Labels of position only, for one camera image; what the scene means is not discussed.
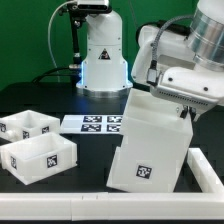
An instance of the black cable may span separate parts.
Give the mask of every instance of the black cable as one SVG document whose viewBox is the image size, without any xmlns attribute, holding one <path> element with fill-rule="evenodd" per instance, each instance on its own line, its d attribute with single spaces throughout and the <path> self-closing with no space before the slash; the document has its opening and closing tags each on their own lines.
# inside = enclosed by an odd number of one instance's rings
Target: black cable
<svg viewBox="0 0 224 224">
<path fill-rule="evenodd" d="M 154 25 L 158 28 L 161 28 L 166 22 L 167 22 L 167 20 L 159 20 L 157 22 L 144 23 L 136 31 L 136 35 L 135 35 L 136 42 L 138 43 L 140 32 L 141 32 L 141 30 L 144 26 Z M 189 36 L 190 32 L 191 32 L 190 27 L 186 27 L 184 25 L 179 25 L 179 24 L 171 24 L 167 28 L 167 30 L 172 31 L 173 33 L 176 33 L 176 34 L 179 34 L 179 35 L 183 35 L 183 36 Z"/>
<path fill-rule="evenodd" d="M 44 75 L 38 76 L 36 78 L 36 80 L 33 81 L 33 83 L 38 83 L 38 82 L 40 82 L 45 77 L 55 77 L 55 76 L 61 76 L 61 77 L 69 76 L 69 77 L 74 77 L 74 76 L 78 76 L 78 75 L 75 75 L 74 73 L 70 73 L 70 74 L 44 74 Z"/>
<path fill-rule="evenodd" d="M 46 71 L 42 75 L 39 75 L 36 78 L 34 78 L 32 80 L 32 82 L 36 82 L 36 80 L 39 79 L 39 77 L 42 77 L 42 76 L 47 75 L 47 74 L 51 74 L 53 72 L 62 71 L 62 70 L 69 70 L 69 67 L 58 67 L 58 68 L 54 68 L 54 69 L 51 69 L 49 71 Z"/>
</svg>

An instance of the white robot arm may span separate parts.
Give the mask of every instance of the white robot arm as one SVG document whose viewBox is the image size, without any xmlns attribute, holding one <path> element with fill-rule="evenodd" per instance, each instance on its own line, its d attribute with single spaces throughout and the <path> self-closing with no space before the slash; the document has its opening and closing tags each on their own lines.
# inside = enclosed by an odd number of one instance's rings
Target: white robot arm
<svg viewBox="0 0 224 224">
<path fill-rule="evenodd" d="M 141 48 L 133 79 L 151 86 L 155 97 L 191 107 L 197 115 L 223 105 L 223 9 L 222 0 L 200 0 L 188 38 L 165 31 L 159 42 L 158 66 L 152 73 L 148 69 L 158 29 L 145 27 L 139 38 Z M 148 82 L 149 76 L 155 77 L 154 84 Z"/>
</svg>

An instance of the white bin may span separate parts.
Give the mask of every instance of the white bin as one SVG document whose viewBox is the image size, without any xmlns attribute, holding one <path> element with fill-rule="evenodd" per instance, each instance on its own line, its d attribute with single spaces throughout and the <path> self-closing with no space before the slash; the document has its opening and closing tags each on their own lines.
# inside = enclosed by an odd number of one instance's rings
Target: white bin
<svg viewBox="0 0 224 224">
<path fill-rule="evenodd" d="M 31 110 L 0 118 L 0 137 L 11 142 L 47 132 L 60 132 L 60 120 L 58 118 Z"/>
<path fill-rule="evenodd" d="M 76 166 L 77 146 L 47 133 L 0 147 L 3 169 L 24 184 L 31 184 Z"/>
<path fill-rule="evenodd" d="M 132 89 L 126 104 L 108 187 L 136 193 L 173 192 L 191 138 L 182 105 Z"/>
</svg>

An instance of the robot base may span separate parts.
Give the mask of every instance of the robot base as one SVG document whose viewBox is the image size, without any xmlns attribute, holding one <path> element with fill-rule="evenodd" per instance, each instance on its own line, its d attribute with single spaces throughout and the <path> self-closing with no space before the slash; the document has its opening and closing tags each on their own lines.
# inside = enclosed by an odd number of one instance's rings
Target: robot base
<svg viewBox="0 0 224 224">
<path fill-rule="evenodd" d="M 118 91 L 93 91 L 77 87 L 77 93 L 95 98 L 118 98 L 122 96 L 127 96 L 130 92 L 130 89 L 131 87 Z"/>
</svg>

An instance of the black table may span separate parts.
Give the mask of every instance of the black table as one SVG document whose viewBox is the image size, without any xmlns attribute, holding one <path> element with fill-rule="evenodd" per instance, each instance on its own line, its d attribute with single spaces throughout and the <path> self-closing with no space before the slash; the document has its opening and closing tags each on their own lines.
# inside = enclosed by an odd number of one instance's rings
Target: black table
<svg viewBox="0 0 224 224">
<path fill-rule="evenodd" d="M 69 83 L 16 83 L 0 92 L 0 117 L 24 110 L 34 110 L 60 118 L 64 115 L 98 114 L 122 115 L 127 97 L 96 99 L 76 93 Z M 224 109 L 216 107 L 203 114 L 193 125 L 191 146 L 200 147 L 224 182 Z M 0 168 L 0 193 L 78 193 L 118 192 L 106 187 L 113 155 L 122 142 L 120 135 L 69 134 L 63 135 L 78 145 L 79 166 L 52 177 L 25 186 L 8 171 Z M 0 139 L 0 145 L 7 141 Z M 201 192 L 190 168 L 185 162 L 175 192 Z M 180 223 L 178 221 L 95 221 L 93 223 Z M 194 223 L 211 223 L 195 221 Z"/>
</svg>

